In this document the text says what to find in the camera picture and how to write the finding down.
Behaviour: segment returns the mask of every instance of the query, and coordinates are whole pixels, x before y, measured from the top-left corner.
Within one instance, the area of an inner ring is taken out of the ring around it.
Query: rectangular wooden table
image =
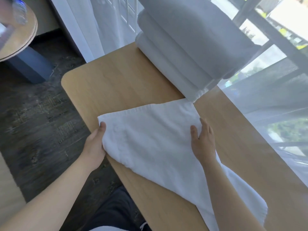
[[[101,114],[184,98],[135,43],[66,73],[62,86],[90,131]],[[222,163],[267,202],[267,231],[307,230],[307,187],[225,94],[215,87],[194,105]],[[208,230],[193,204],[107,157],[153,231]]]

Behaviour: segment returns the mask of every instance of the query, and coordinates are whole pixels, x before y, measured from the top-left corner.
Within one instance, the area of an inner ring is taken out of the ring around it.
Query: folded towel
[[[233,76],[260,48],[208,0],[139,1],[212,78]]]
[[[138,15],[138,25],[162,54],[196,87],[205,89],[213,81],[145,9]]]
[[[136,36],[136,45],[149,58],[154,66],[179,89],[179,91],[191,102],[195,102],[204,93],[207,88],[199,90],[191,83],[178,69],[158,50],[143,32]]]
[[[181,99],[150,104],[104,114],[98,121],[107,124],[102,142],[113,159],[195,204],[209,230],[218,231],[203,168],[191,149],[190,126],[201,131],[193,103]],[[263,225],[267,214],[263,198],[232,170],[221,166]]]

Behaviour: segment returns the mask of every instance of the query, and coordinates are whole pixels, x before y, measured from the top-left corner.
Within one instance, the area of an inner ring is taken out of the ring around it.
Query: dark pants
[[[134,202],[124,186],[115,190],[95,212],[82,231],[90,231],[101,226],[111,226],[127,231],[140,231],[132,217]],[[145,225],[143,231],[151,231]]]

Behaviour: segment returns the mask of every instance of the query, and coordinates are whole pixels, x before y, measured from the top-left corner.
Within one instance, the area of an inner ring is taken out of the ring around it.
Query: plastic bottle
[[[13,15],[15,21],[21,25],[27,23],[27,7],[23,0],[13,0]]]

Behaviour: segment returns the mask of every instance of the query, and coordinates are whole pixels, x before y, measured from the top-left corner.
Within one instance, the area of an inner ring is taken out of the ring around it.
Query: gray table base
[[[30,47],[5,62],[33,84],[47,81],[54,70],[50,61]]]

